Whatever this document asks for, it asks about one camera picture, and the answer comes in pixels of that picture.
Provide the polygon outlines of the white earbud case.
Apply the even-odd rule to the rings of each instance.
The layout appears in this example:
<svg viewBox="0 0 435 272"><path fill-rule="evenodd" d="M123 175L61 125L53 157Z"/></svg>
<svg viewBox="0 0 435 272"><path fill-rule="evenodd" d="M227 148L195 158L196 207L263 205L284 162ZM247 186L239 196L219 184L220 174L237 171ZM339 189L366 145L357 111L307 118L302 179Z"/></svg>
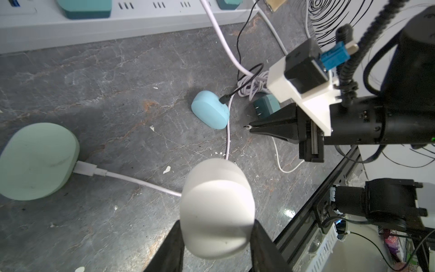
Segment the white earbud case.
<svg viewBox="0 0 435 272"><path fill-rule="evenodd" d="M249 244L256 207L243 171L225 159L207 159L188 174L180 225L187 250L206 260L228 258Z"/></svg>

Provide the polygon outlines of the blue earbud case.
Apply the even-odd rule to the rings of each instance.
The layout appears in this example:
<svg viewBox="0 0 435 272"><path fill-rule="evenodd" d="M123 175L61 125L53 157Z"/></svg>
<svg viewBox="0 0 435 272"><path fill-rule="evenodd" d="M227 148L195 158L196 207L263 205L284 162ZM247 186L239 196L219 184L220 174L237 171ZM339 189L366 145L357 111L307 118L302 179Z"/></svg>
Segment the blue earbud case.
<svg viewBox="0 0 435 272"><path fill-rule="evenodd" d="M216 94L207 90L196 95L191 110L203 123L217 130L224 129L230 119L228 106L222 104Z"/></svg>

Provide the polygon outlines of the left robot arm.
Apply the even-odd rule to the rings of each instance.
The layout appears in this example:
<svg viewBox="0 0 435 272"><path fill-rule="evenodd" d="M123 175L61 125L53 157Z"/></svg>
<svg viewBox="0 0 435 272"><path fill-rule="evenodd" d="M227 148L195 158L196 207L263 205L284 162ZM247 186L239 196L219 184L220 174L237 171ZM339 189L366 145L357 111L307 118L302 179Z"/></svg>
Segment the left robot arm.
<svg viewBox="0 0 435 272"><path fill-rule="evenodd" d="M367 224L395 230L424 231L423 219L434 215L418 206L424 184L404 179L376 179L363 188L337 187L333 202L339 211L364 216ZM255 272L288 272L290 266L262 225L254 218L253 196L239 184L216 180L197 186L181 199L174 224L149 272L180 272L184 251L207 260L231 257L251 249Z"/></svg>

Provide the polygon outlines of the mint green earbud case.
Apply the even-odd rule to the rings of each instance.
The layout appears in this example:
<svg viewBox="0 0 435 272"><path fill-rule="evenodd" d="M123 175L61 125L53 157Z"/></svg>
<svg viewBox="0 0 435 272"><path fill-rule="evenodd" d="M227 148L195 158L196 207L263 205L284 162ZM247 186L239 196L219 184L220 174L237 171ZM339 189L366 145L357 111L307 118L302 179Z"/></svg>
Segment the mint green earbud case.
<svg viewBox="0 0 435 272"><path fill-rule="evenodd" d="M17 201L44 198L72 174L80 147L77 137L52 123L17 131L1 153L1 195Z"/></svg>

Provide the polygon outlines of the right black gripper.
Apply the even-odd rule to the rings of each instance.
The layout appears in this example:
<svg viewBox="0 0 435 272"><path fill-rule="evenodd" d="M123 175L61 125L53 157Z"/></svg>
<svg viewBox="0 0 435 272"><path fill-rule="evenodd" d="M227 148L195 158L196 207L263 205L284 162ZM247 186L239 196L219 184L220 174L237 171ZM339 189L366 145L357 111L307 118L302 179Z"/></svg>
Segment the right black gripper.
<svg viewBox="0 0 435 272"><path fill-rule="evenodd" d="M324 162L324 132L296 103L251 122L247 129L251 134L272 136L299 144L299 158L305 162Z"/></svg>

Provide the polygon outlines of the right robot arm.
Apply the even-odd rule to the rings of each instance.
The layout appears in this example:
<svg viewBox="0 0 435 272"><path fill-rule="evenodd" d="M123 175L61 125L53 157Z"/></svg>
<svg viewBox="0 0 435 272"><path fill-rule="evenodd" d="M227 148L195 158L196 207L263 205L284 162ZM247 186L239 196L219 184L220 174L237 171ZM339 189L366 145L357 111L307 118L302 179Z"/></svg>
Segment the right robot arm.
<svg viewBox="0 0 435 272"><path fill-rule="evenodd" d="M326 145L422 148L435 141L435 8L412 17L367 63L358 97L354 74L387 26L405 6L388 1L359 41L352 25L336 29L322 51L308 39L274 64L267 88L285 107L251 122L248 129L299 146L300 159L324 161Z"/></svg>

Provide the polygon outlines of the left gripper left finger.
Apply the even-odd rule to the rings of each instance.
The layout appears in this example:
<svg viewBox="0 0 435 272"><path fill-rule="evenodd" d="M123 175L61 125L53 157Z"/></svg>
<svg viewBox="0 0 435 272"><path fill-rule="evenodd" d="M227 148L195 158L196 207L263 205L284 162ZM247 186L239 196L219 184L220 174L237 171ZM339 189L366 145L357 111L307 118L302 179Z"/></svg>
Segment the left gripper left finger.
<svg viewBox="0 0 435 272"><path fill-rule="evenodd" d="M180 220L176 221L144 272L182 272L185 245Z"/></svg>

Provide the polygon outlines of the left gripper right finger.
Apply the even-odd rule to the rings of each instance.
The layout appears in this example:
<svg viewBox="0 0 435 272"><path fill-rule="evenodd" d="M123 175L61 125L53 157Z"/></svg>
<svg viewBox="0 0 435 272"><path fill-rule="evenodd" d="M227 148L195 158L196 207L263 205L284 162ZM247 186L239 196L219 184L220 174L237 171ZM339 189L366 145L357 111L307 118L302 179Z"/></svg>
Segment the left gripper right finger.
<svg viewBox="0 0 435 272"><path fill-rule="evenodd" d="M277 246L258 220L254 221L250 237L250 272L291 272Z"/></svg>

